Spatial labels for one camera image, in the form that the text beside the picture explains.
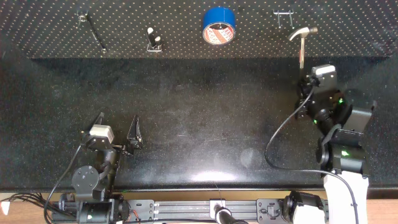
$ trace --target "green led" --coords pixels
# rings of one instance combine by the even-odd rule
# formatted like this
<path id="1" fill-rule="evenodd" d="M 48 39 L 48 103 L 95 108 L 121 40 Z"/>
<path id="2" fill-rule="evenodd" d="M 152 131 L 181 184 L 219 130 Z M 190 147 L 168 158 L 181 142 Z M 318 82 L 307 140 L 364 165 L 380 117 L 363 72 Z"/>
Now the green led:
<path id="1" fill-rule="evenodd" d="M 346 151 L 342 151 L 342 152 L 341 152 L 341 155 L 342 155 L 342 156 L 349 156 L 348 152 L 346 152 Z"/>

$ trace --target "perforated panel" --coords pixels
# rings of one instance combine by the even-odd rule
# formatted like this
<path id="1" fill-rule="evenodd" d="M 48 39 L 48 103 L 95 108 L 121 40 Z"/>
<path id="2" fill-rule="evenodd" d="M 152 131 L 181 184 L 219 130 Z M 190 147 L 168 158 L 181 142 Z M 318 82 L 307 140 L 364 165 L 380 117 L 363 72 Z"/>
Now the perforated panel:
<path id="1" fill-rule="evenodd" d="M 291 57 L 299 53 L 299 38 L 289 16 L 272 10 L 293 10 L 295 28 L 317 26 L 308 37 L 308 56 L 386 56 L 398 45 L 398 1 L 4 1 L 0 7 L 1 34 L 32 58 L 220 58 Z M 236 16 L 232 43 L 215 47 L 202 38 L 202 19 L 212 7 L 227 7 Z M 85 11 L 108 53 L 102 54 L 90 25 L 78 25 Z M 164 40 L 164 51 L 146 52 L 146 29 L 153 27 Z"/>

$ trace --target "red and white label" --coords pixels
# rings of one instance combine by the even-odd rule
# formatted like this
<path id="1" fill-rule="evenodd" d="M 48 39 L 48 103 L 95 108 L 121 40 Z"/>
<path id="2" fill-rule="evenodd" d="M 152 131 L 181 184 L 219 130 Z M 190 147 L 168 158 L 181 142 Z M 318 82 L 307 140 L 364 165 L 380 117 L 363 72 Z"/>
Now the red and white label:
<path id="1" fill-rule="evenodd" d="M 211 44 L 225 44 L 234 38 L 234 29 L 230 26 L 221 30 L 207 27 L 203 36 Z"/>

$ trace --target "blue tape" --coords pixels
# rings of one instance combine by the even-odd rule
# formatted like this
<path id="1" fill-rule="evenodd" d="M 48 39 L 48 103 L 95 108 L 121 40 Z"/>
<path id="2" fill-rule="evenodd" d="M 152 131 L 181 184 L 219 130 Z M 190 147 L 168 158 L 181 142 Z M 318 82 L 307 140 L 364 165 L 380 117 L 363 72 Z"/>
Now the blue tape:
<path id="1" fill-rule="evenodd" d="M 212 29 L 211 26 L 220 24 L 225 29 Z M 206 12 L 203 18 L 203 38 L 214 45 L 231 42 L 235 36 L 235 15 L 230 9 L 216 7 Z"/>

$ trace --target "black table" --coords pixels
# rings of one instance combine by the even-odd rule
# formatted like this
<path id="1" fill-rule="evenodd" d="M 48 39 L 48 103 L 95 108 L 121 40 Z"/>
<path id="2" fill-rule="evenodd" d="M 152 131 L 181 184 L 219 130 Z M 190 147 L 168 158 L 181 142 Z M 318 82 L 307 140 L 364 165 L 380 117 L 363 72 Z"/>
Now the black table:
<path id="1" fill-rule="evenodd" d="M 371 189 L 398 187 L 396 57 L 308 58 L 307 68 L 335 65 L 342 90 L 359 88 L 377 100 L 366 130 Z M 0 74 L 0 191 L 49 191 L 66 169 L 99 112 L 124 143 L 135 114 L 144 150 L 122 157 L 116 191 L 320 189 L 316 174 L 271 169 L 264 149 L 293 112 L 297 58 L 218 60 L 43 59 L 8 55 Z M 317 169 L 319 131 L 292 120 L 270 149 L 289 168 Z M 72 190 L 77 167 L 94 162 L 80 152 L 58 190 Z"/>

